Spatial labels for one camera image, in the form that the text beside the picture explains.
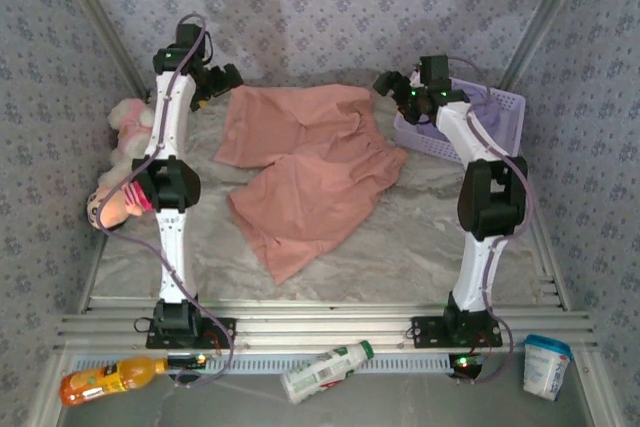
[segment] laundry basket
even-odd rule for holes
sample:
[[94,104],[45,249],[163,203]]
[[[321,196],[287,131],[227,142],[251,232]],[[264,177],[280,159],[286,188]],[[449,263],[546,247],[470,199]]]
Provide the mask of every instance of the laundry basket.
[[[453,88],[466,92],[472,104],[473,98],[477,97],[479,93],[486,96],[487,88],[483,85],[458,79],[451,80]],[[493,129],[493,140],[508,154],[518,155],[524,122],[525,99],[521,95],[494,88],[491,89],[491,99],[495,101],[496,108],[500,109],[497,125]],[[395,128],[394,140],[397,145],[454,162],[462,162],[449,141],[421,134],[418,132],[418,126],[406,122],[401,114],[396,115],[393,126]]]

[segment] pink plush toy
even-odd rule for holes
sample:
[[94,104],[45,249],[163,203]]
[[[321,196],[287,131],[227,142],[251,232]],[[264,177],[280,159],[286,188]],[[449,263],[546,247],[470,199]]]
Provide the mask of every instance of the pink plush toy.
[[[87,216],[96,229],[98,207],[111,189],[131,173],[131,162],[142,158],[151,138],[154,114],[140,99],[124,99],[109,114],[109,125],[118,131],[118,146],[111,152],[111,170],[98,179],[98,189],[87,201]],[[142,215],[151,210],[137,182],[125,184],[111,197],[102,210],[101,221],[104,227],[113,228],[122,224],[129,215]]]

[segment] bottle label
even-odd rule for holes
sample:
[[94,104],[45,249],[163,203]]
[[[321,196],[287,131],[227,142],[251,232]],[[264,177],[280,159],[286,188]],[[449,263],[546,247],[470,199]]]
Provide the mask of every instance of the bottle label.
[[80,391],[81,395],[87,400],[127,390],[120,379],[118,364],[108,365],[101,369],[78,372],[71,377],[69,385],[73,390]]

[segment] blue lid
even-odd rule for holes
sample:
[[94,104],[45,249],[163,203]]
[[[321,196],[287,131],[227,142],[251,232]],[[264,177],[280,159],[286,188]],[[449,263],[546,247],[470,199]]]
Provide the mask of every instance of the blue lid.
[[551,350],[559,354],[564,354],[570,359],[573,359],[573,355],[571,355],[571,347],[569,347],[564,342],[560,342],[559,340],[550,339],[549,337],[543,337],[542,335],[529,334],[527,335],[527,338],[524,339],[524,343],[535,345],[536,347],[540,347],[542,349]]

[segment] wall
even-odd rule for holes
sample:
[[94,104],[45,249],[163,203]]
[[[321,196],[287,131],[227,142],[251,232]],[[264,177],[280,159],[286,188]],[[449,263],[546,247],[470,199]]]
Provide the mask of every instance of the wall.
[[194,10],[208,19],[216,61],[263,85],[292,76],[301,85],[322,72],[358,83],[361,69],[409,69],[419,55],[444,51],[475,60],[495,82],[540,0],[100,1],[152,86],[151,56]]
[[128,90],[75,0],[0,0],[0,425],[22,425],[96,236],[84,199]]
[[515,90],[574,307],[640,425],[640,1],[567,0]]

